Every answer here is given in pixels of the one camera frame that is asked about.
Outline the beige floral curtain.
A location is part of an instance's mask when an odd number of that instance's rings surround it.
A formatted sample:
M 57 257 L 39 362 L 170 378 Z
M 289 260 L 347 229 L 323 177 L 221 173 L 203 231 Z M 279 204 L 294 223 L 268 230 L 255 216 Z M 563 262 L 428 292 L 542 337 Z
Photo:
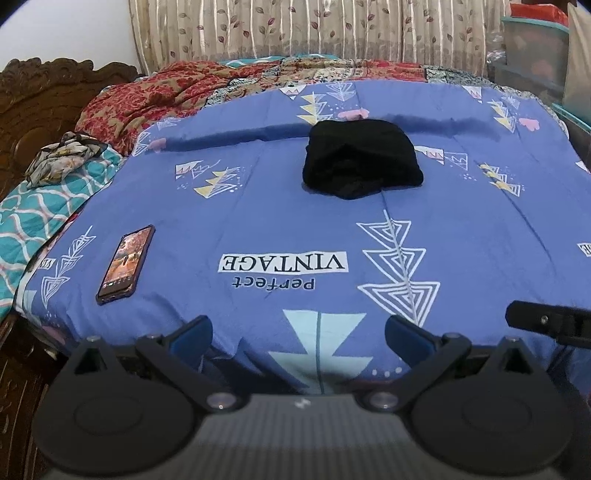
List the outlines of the beige floral curtain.
M 482 75 L 507 1 L 168 0 L 129 2 L 142 69 L 178 60 L 304 54 L 451 67 Z

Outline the blue patterned bed sheet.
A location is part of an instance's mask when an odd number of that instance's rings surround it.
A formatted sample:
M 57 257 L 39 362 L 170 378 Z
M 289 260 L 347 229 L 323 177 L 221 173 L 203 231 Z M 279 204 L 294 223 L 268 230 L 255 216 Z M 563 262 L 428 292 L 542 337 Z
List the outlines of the blue patterned bed sheet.
M 360 119 L 407 134 L 421 186 L 344 200 L 304 185 L 311 127 Z M 147 225 L 135 292 L 98 305 L 121 237 Z M 515 300 L 590 305 L 590 175 L 567 134 L 522 94 L 375 80 L 156 122 L 30 265 L 15 306 L 66 352 L 205 315 L 208 374 L 329 394 L 405 371 L 390 316 L 494 344 Z

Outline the teal white patterned blanket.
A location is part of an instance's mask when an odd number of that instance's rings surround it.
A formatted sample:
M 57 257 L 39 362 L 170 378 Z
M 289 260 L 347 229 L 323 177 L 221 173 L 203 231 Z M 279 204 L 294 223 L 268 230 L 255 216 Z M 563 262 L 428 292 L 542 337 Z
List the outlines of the teal white patterned blanket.
M 94 194 L 114 178 L 125 158 L 108 147 L 61 182 L 30 189 L 23 181 L 1 201 L 1 316 L 10 312 L 26 267 Z

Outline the smartphone in dark case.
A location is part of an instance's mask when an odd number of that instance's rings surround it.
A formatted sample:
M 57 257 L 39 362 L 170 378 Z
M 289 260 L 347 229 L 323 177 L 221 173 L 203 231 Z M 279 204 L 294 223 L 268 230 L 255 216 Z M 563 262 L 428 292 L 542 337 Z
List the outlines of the smartphone in dark case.
M 98 305 L 128 298 L 135 292 L 154 232 L 155 227 L 147 225 L 121 237 L 97 291 Z

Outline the dark wooden headboard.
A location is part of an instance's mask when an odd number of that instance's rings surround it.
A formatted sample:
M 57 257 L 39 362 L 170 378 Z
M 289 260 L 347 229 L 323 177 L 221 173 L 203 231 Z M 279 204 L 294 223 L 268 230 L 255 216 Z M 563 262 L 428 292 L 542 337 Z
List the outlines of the dark wooden headboard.
M 82 110 L 103 88 L 138 77 L 134 66 L 58 58 L 11 60 L 1 71 L 1 196 L 25 176 L 39 149 L 72 131 Z

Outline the beige fabric storage bag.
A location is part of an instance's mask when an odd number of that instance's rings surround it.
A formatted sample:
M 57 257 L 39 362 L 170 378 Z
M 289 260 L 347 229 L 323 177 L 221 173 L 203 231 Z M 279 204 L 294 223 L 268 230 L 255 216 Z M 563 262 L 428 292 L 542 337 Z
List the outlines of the beige fabric storage bag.
M 563 106 L 590 121 L 590 13 L 568 5 L 569 48 Z

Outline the grey floral crumpled cloth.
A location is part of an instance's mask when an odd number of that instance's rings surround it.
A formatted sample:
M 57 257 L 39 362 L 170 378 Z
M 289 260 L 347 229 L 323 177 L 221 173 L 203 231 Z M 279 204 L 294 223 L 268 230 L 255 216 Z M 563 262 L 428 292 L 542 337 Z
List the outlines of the grey floral crumpled cloth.
M 42 147 L 25 171 L 27 188 L 61 183 L 71 172 L 99 157 L 107 144 L 85 133 L 68 131 L 59 142 Z

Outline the black pants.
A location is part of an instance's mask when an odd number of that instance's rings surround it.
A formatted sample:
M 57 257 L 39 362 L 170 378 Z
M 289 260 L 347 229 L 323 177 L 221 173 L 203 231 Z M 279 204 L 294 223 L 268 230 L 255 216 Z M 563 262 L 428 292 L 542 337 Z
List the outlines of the black pants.
M 311 127 L 305 152 L 304 185 L 344 200 L 424 182 L 410 138 L 384 120 L 319 122 Z

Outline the clear bin with teal lid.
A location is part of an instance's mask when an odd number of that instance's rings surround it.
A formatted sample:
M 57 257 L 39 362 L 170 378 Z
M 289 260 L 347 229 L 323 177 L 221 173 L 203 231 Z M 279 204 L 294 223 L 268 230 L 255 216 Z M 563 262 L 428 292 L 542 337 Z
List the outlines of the clear bin with teal lid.
M 590 126 L 576 115 L 564 109 L 561 105 L 553 103 L 552 109 L 558 117 L 565 123 L 569 141 L 579 156 L 580 160 L 587 168 L 590 168 L 591 162 L 591 135 Z

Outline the upper clear storage bin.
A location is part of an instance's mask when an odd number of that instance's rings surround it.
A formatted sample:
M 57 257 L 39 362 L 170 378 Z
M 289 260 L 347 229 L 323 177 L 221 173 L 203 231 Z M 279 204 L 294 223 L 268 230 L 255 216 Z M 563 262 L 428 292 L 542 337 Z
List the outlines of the upper clear storage bin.
M 491 63 L 494 82 L 548 104 L 560 102 L 568 62 L 567 15 L 552 4 L 513 3 L 502 27 L 505 57 Z

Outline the red patterned quilt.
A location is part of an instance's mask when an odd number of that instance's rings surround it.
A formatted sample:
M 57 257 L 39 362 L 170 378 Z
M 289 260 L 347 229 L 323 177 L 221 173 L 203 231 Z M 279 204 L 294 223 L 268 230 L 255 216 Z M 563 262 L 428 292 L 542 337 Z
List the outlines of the red patterned quilt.
M 103 89 L 84 107 L 74 130 L 127 156 L 139 133 L 165 117 L 188 117 L 202 108 L 266 90 L 370 79 L 489 84 L 465 71 L 386 60 L 287 57 L 235 68 L 212 61 L 177 61 L 150 76 Z

